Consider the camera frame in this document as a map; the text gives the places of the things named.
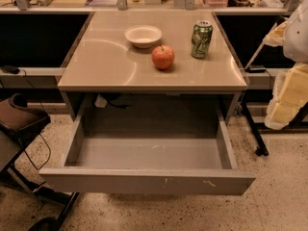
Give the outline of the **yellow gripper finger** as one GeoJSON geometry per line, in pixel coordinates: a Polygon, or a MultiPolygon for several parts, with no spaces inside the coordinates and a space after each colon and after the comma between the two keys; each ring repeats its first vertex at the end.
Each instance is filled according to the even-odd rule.
{"type": "Polygon", "coordinates": [[[264,37],[263,43],[271,47],[283,46],[287,21],[275,25],[264,37]]]}
{"type": "Polygon", "coordinates": [[[279,71],[267,107],[265,125],[273,130],[287,126],[308,102],[308,64],[296,63],[279,71]]]}

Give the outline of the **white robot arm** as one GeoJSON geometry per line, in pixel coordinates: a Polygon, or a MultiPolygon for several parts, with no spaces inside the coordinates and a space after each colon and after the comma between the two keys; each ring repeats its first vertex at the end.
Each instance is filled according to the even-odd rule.
{"type": "Polygon", "coordinates": [[[263,43],[282,46],[284,56],[295,62],[288,71],[276,76],[267,107],[265,125],[280,130],[308,102],[308,0],[303,0],[286,21],[270,31],[263,43]]]}

